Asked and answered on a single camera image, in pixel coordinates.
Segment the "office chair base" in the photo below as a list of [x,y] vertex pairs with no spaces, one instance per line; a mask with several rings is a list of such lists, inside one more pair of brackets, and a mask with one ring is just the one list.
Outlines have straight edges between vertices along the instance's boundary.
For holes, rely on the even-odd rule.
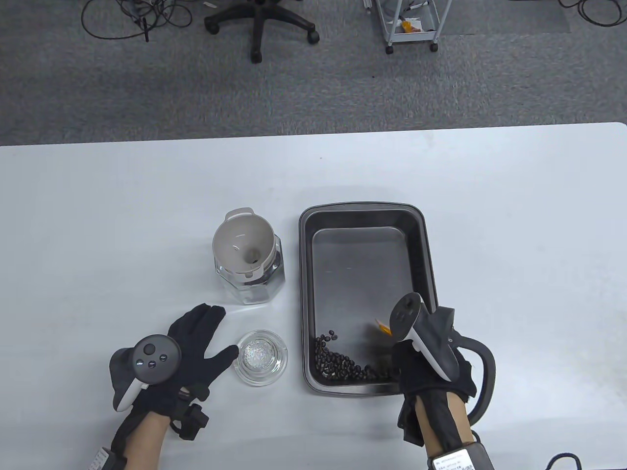
[[304,29],[307,32],[307,42],[315,44],[320,41],[320,35],[315,30],[315,24],[307,21],[301,16],[280,7],[277,3],[280,0],[247,0],[231,6],[219,13],[207,16],[204,19],[204,27],[211,34],[220,32],[220,23],[230,19],[253,18],[253,45],[250,53],[250,60],[253,64],[261,62],[261,36],[263,35],[263,25],[267,19],[275,19],[290,23]]

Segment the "white table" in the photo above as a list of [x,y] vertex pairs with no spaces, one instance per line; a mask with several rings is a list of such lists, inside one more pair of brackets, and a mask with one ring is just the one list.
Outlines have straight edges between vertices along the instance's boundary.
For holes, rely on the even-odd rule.
[[[265,388],[220,376],[208,428],[170,434],[163,469],[424,469],[400,397],[303,379],[298,217],[368,200],[422,210],[440,302],[496,356],[476,426],[495,467],[561,451],[627,465],[626,149],[618,123],[0,148],[0,467],[86,468],[122,420],[113,351],[206,302],[228,312],[208,355],[267,328],[290,360]],[[285,286],[254,308],[213,273],[213,232],[241,206],[286,256]]]

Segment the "baking pan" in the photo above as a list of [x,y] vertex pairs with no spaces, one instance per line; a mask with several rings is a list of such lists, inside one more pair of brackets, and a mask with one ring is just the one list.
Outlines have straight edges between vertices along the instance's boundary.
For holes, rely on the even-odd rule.
[[333,330],[328,344],[360,365],[390,366],[388,321],[406,293],[418,292],[431,312],[438,306],[424,217],[390,202],[345,202],[307,209],[298,222],[303,367],[314,390],[337,395],[391,395],[392,380],[330,381],[315,369],[315,338]]

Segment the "label sticker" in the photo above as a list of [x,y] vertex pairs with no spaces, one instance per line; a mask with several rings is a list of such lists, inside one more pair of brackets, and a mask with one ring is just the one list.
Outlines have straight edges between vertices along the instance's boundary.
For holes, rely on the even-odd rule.
[[107,452],[105,452],[105,449],[101,447],[94,457],[93,462],[89,466],[88,470],[102,470],[107,463],[108,458],[109,454],[107,454]]
[[438,457],[433,461],[433,467],[435,470],[475,470],[466,449]]

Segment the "glass ashtray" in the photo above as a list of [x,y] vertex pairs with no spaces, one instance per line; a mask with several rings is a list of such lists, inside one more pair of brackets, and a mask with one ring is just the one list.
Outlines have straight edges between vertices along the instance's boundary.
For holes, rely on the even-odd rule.
[[247,333],[238,343],[240,355],[233,362],[235,372],[248,385],[262,387],[275,382],[287,365],[287,347],[268,330]]

